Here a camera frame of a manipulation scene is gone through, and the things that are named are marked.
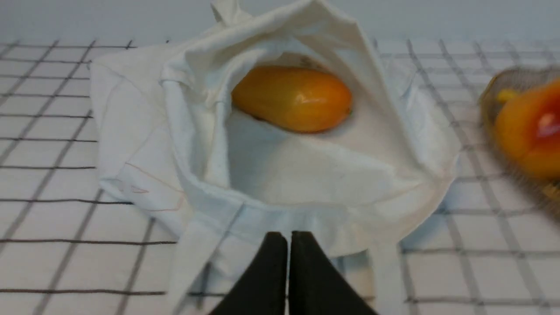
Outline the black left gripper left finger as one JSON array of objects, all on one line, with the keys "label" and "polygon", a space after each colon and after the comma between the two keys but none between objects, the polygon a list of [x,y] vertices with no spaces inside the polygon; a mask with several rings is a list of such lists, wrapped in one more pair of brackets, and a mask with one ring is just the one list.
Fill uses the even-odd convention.
[{"label": "black left gripper left finger", "polygon": [[283,315],[286,303],[287,241],[266,233],[254,259],[211,315]]}]

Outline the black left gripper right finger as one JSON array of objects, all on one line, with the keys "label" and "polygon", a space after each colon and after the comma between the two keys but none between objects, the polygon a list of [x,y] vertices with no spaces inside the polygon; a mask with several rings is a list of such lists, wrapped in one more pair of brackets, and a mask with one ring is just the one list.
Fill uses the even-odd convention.
[{"label": "black left gripper right finger", "polygon": [[336,270],[309,231],[293,231],[289,267],[290,315],[375,315]]}]

